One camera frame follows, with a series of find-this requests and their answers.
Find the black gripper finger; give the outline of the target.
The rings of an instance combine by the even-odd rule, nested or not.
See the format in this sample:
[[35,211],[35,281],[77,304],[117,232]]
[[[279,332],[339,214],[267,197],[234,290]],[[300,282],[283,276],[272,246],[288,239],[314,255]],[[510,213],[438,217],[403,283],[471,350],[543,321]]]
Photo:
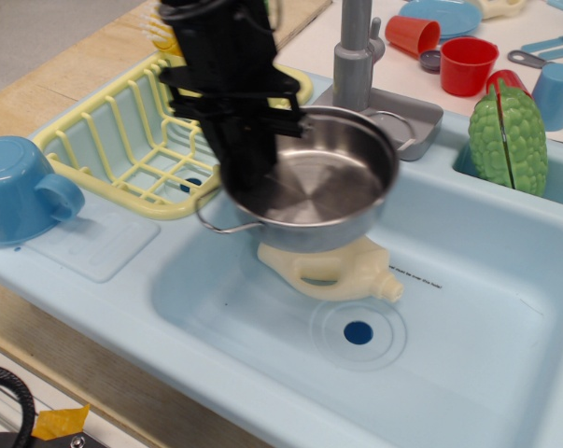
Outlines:
[[237,189],[254,188],[276,163],[274,134],[254,119],[230,119],[225,125],[224,165]]
[[201,119],[204,136],[219,161],[220,177],[224,187],[230,185],[232,176],[232,125],[232,118],[226,116]]

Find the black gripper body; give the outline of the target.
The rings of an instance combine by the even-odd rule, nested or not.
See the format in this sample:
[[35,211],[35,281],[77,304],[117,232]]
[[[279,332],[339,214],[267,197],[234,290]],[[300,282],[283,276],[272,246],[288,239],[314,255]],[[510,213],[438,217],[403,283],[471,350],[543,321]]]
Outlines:
[[184,64],[162,71],[176,114],[236,119],[274,134],[300,136],[299,82],[274,67],[274,30],[262,1],[164,1]]

